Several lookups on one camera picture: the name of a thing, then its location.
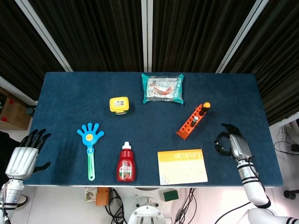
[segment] hand clapper toy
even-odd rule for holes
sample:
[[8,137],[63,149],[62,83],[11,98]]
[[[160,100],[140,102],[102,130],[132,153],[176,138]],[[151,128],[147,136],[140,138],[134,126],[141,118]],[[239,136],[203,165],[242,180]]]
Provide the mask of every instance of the hand clapper toy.
[[98,140],[101,137],[103,137],[105,133],[103,131],[100,131],[96,134],[98,128],[100,127],[98,123],[94,124],[94,127],[92,123],[88,123],[87,127],[88,130],[86,128],[86,125],[82,125],[83,132],[80,129],[78,129],[77,133],[82,136],[82,142],[84,145],[87,146],[88,179],[90,181],[93,181],[95,178],[93,146],[98,142]]

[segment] bottle label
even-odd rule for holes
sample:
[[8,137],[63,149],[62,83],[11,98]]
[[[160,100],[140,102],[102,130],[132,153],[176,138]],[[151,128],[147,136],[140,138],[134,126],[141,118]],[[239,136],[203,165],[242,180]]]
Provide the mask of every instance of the bottle label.
[[130,179],[132,177],[132,164],[130,161],[122,161],[122,166],[119,170],[119,178],[122,180]]

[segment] plastic bag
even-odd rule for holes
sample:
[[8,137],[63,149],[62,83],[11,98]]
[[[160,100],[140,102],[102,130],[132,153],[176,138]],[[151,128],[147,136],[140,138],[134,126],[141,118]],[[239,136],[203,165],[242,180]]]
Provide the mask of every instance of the plastic bag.
[[148,101],[173,101],[183,104],[182,83],[184,75],[175,77],[147,76],[141,74],[145,104]]

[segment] table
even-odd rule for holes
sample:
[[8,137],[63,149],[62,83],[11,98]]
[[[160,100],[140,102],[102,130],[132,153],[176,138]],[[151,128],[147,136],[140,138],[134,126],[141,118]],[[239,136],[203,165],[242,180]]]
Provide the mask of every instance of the table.
[[[175,76],[180,73],[145,73]],[[238,127],[247,140],[254,165],[265,186],[282,185],[268,123],[252,74],[183,73],[184,105],[174,102],[143,104],[141,72],[49,72],[34,115],[31,130],[46,128],[46,141],[37,166],[51,166],[33,174],[29,185],[134,186],[159,184],[157,152],[202,148],[208,182],[180,184],[180,187],[240,186],[237,163],[220,156],[214,148],[221,123]],[[130,112],[116,116],[109,99],[127,96]],[[206,116],[183,140],[175,134],[199,104],[212,105]],[[94,181],[87,179],[86,147],[77,134],[82,124],[100,123],[105,136],[94,146]],[[121,146],[129,141],[135,153],[136,180],[116,181]],[[222,141],[229,148],[227,140]]]

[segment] black curtain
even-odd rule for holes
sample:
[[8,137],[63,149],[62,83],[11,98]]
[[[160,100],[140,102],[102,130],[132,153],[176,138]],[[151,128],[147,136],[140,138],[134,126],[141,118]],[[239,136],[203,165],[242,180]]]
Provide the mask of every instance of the black curtain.
[[74,71],[143,71],[140,0],[30,0]]
[[270,125],[299,111],[299,2],[271,0],[224,70],[254,73]]
[[47,71],[63,71],[15,1],[0,2],[0,76],[38,100]]
[[155,0],[153,71],[215,72],[255,0]]

